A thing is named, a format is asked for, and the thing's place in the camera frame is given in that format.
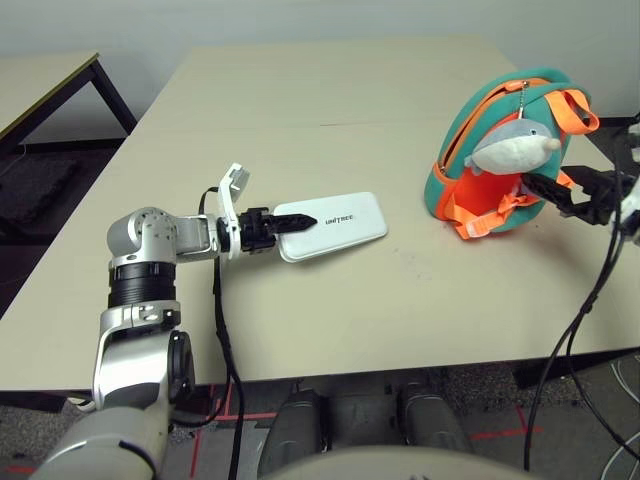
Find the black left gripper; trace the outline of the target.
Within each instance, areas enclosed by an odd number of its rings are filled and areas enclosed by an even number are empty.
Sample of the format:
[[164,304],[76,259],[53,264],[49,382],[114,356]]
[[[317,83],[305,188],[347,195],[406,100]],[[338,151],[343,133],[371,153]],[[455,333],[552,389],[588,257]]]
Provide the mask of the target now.
[[305,214],[271,215],[267,207],[249,208],[238,216],[241,251],[249,254],[271,249],[275,233],[295,233],[309,229],[317,220]]

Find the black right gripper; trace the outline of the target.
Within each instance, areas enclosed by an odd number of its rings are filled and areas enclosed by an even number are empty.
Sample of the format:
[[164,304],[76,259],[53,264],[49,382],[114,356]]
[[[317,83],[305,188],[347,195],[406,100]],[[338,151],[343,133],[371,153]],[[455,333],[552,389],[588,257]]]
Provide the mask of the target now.
[[621,193],[616,190],[616,172],[588,166],[564,166],[561,170],[582,188],[588,200],[574,204],[570,187],[537,173],[524,173],[522,185],[529,194],[554,204],[564,216],[590,225],[607,225],[621,200]]

